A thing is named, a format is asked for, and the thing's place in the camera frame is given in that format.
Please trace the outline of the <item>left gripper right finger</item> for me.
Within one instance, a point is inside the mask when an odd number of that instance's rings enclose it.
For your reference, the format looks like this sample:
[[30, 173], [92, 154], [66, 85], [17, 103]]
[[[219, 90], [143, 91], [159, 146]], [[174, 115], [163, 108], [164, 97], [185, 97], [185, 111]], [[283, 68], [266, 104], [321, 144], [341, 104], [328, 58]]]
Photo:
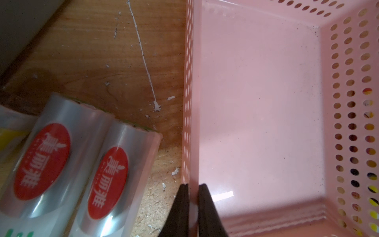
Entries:
[[198, 236], [228, 237], [206, 184], [198, 190]]

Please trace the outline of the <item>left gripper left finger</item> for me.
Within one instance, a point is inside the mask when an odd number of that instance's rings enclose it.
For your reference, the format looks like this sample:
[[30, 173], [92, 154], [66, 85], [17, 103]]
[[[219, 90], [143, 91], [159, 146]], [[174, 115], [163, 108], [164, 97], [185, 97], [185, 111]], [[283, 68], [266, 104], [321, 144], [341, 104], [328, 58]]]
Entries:
[[181, 184], [159, 237], [189, 236], [189, 185]]

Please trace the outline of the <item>green wrap roll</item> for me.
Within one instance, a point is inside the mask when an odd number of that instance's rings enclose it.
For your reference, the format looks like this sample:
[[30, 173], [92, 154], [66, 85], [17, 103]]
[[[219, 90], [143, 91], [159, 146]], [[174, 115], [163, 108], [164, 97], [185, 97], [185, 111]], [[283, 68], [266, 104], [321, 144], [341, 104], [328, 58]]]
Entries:
[[69, 235], [129, 237], [162, 135], [116, 120], [96, 161]]
[[57, 93], [43, 109], [1, 194], [1, 236], [60, 237], [114, 120]]

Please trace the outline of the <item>pink plastic basket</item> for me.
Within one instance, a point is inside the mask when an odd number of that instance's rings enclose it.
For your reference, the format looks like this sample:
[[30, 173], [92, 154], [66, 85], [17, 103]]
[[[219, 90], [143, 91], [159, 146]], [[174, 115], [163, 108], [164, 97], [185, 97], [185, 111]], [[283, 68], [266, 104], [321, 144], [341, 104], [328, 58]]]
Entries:
[[182, 181], [231, 237], [379, 234], [378, 1], [187, 1]]

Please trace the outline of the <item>yellow wrap roll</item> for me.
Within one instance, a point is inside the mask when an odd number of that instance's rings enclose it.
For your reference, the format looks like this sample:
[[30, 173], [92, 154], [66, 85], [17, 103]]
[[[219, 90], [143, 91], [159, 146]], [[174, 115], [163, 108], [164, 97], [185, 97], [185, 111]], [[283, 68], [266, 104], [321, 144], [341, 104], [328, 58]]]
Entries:
[[36, 121], [37, 116], [1, 105], [1, 163], [27, 137]]

